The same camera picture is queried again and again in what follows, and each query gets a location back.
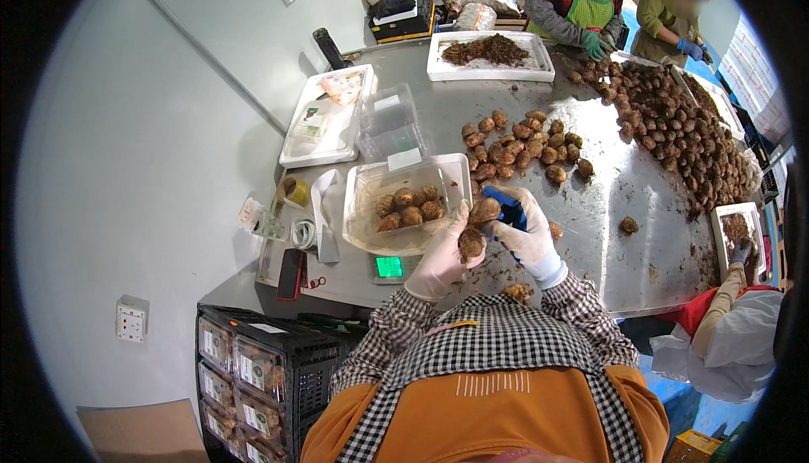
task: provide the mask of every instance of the gloved hand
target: gloved hand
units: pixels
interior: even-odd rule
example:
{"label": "gloved hand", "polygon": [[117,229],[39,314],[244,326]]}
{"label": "gloved hand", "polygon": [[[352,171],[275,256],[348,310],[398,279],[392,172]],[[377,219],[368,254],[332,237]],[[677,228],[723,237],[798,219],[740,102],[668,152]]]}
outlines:
{"label": "gloved hand", "polygon": [[581,34],[581,48],[590,55],[590,59],[594,61],[601,61],[607,56],[604,52],[609,47],[609,44],[599,38],[599,33],[585,29]]}
{"label": "gloved hand", "polygon": [[536,198],[524,187],[487,185],[483,195],[500,202],[503,216],[483,226],[484,232],[511,251],[534,276],[536,286],[550,289],[567,276],[567,264],[553,248],[548,218]]}
{"label": "gloved hand", "polygon": [[713,64],[713,58],[710,57],[710,53],[708,52],[708,47],[705,44],[700,44],[700,49],[702,49],[702,60],[707,64]]}
{"label": "gloved hand", "polygon": [[601,38],[602,42],[607,43],[607,45],[608,45],[608,47],[606,47],[607,52],[615,52],[615,51],[618,50],[617,47],[615,47],[615,39],[612,37],[612,35],[610,33],[601,32],[601,34],[599,35],[599,38]]}
{"label": "gloved hand", "polygon": [[738,244],[734,244],[733,250],[731,251],[731,256],[727,258],[728,265],[732,265],[733,263],[742,263],[747,260],[747,256],[750,255],[750,252],[753,250],[753,241],[749,238],[741,238],[739,239]]}
{"label": "gloved hand", "polygon": [[462,200],[452,215],[450,225],[435,232],[416,270],[404,282],[404,289],[411,295],[437,303],[447,294],[450,284],[458,282],[466,270],[483,261],[486,256],[486,240],[481,237],[483,252],[480,256],[470,258],[465,265],[460,262],[458,237],[469,221],[470,209],[469,201]]}
{"label": "gloved hand", "polygon": [[694,61],[702,61],[702,47],[690,40],[681,38],[680,41],[677,42],[677,50],[683,54],[688,54]]}

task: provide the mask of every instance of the scissors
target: scissors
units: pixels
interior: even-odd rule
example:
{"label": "scissors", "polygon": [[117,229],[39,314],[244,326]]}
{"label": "scissors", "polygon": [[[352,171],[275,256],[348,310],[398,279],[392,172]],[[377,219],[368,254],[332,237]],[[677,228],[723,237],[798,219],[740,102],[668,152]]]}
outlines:
{"label": "scissors", "polygon": [[326,284],[326,277],[319,277],[309,281],[309,288],[314,289],[316,287],[324,286]]}

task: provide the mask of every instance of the yellow crate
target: yellow crate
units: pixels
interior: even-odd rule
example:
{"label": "yellow crate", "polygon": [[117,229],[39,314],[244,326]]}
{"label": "yellow crate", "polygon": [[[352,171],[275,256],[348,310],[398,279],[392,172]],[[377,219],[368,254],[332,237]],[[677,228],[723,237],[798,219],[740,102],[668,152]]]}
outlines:
{"label": "yellow crate", "polygon": [[699,431],[688,430],[674,439],[663,463],[708,463],[713,451],[720,445],[721,440],[703,435]]}

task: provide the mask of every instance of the woman's left hand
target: woman's left hand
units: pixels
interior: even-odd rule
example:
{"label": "woman's left hand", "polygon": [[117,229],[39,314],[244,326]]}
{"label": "woman's left hand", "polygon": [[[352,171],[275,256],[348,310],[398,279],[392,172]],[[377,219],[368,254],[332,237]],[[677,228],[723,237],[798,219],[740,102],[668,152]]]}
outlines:
{"label": "woman's left hand", "polygon": [[447,294],[450,284],[458,282],[465,271],[483,262],[486,239],[482,235],[483,252],[480,256],[470,258],[465,264],[460,261],[458,237],[469,221],[470,208],[468,200],[461,200],[450,225],[435,232],[416,270],[404,282],[404,289],[411,295],[437,303]]}

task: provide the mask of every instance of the white glove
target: white glove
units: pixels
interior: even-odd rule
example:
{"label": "white glove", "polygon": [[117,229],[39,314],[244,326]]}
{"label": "white glove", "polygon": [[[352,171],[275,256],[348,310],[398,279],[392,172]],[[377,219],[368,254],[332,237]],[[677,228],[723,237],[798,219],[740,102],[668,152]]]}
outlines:
{"label": "white glove", "polygon": [[489,221],[484,225],[486,234],[511,251],[540,289],[550,289],[565,280],[567,264],[553,248],[548,218],[534,195],[524,187],[491,185],[485,188],[484,195],[500,202],[506,221]]}
{"label": "white glove", "polygon": [[469,201],[462,200],[452,215],[451,224],[435,232],[416,270],[404,282],[404,289],[411,295],[437,303],[447,294],[450,284],[458,282],[466,270],[483,261],[486,256],[486,239],[481,236],[483,252],[480,256],[470,258],[465,265],[460,262],[458,237],[469,220],[470,208]]}

